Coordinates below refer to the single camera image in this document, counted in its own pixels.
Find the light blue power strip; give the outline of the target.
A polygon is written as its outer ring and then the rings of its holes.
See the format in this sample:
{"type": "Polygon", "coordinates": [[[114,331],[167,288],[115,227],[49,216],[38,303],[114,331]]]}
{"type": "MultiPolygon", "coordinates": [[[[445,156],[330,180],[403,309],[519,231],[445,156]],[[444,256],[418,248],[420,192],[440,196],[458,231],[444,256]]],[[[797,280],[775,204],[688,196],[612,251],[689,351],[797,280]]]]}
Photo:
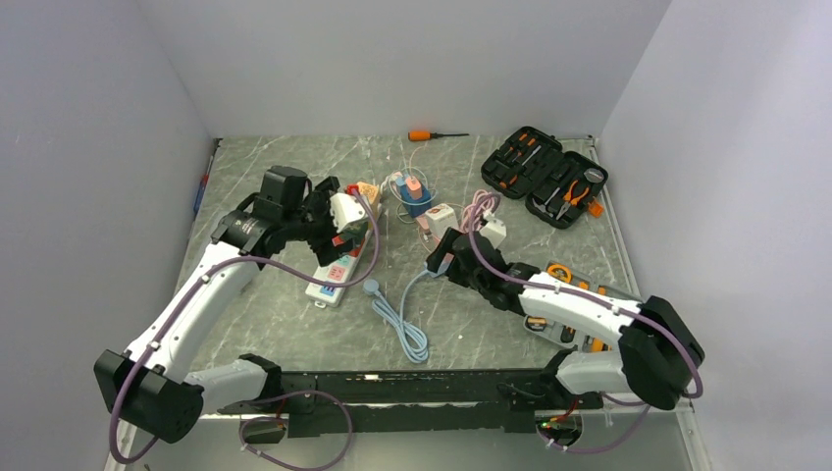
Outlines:
{"type": "Polygon", "coordinates": [[[450,249],[437,247],[425,261],[425,270],[432,278],[444,276],[449,269],[454,254],[450,249]]]}

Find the white power strip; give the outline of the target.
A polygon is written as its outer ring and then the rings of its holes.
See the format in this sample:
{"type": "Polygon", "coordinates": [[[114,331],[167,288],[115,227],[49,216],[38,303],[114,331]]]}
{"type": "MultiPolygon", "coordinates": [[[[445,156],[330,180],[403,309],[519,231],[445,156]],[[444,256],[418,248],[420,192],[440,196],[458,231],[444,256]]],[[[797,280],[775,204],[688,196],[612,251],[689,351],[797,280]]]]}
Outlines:
{"type": "Polygon", "coordinates": [[[346,291],[346,288],[338,288],[338,285],[345,284],[352,279],[363,255],[365,244],[371,237],[372,232],[368,230],[360,245],[343,254],[335,262],[316,269],[313,278],[318,281],[318,284],[309,283],[304,291],[315,306],[322,309],[338,307],[346,291]]]}

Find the grey tool case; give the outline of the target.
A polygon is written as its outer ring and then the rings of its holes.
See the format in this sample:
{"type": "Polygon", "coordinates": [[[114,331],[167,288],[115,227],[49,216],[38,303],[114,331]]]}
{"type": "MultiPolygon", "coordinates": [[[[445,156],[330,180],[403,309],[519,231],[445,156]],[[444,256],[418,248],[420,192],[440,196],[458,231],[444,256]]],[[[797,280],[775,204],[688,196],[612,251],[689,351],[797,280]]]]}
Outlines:
{"type": "Polygon", "coordinates": [[[557,346],[584,353],[615,350],[620,330],[639,312],[641,300],[583,280],[565,284],[546,271],[531,277],[519,294],[524,329],[557,346]]]}

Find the black tool case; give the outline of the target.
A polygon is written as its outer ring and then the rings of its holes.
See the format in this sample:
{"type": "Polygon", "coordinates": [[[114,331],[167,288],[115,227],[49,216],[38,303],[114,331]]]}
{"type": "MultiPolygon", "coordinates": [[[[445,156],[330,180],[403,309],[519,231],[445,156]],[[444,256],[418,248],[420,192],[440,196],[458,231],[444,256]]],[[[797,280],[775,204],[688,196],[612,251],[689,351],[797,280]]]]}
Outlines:
{"type": "Polygon", "coordinates": [[[526,209],[556,229],[568,229],[580,216],[604,212],[601,192],[608,171],[590,158],[567,150],[554,136],[533,127],[511,134],[481,166],[481,177],[501,195],[522,199],[526,209]],[[556,214],[574,180],[592,185],[589,193],[561,219],[556,214]]]}

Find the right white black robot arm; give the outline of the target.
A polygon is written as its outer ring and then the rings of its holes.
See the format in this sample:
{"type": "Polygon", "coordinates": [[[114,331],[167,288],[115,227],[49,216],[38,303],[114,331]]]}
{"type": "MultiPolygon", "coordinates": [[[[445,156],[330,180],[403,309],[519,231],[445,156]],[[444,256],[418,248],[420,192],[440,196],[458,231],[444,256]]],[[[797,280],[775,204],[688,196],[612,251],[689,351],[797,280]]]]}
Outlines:
{"type": "Polygon", "coordinates": [[[542,397],[553,407],[588,393],[632,393],[645,405],[671,410],[681,398],[703,394],[703,349],[664,298],[579,288],[537,266],[507,262],[484,236],[454,229],[425,266],[521,316],[528,331],[558,346],[539,378],[542,397]]]}

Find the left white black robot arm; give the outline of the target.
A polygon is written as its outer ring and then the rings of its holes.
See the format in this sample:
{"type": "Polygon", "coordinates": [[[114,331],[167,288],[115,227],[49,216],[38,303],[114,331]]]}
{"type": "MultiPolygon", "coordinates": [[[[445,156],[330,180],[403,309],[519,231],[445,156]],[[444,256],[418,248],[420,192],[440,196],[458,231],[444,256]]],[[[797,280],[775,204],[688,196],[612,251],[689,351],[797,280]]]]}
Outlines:
{"type": "Polygon", "coordinates": [[[313,184],[299,169],[273,166],[260,188],[223,216],[191,275],[159,317],[121,352],[104,351],[93,371],[111,413],[152,441],[174,444],[198,419],[239,402],[259,412],[282,398],[282,369],[256,354],[194,371],[196,353],[214,325],[274,255],[302,241],[320,266],[356,248],[373,225],[357,186],[338,179],[313,184]]]}

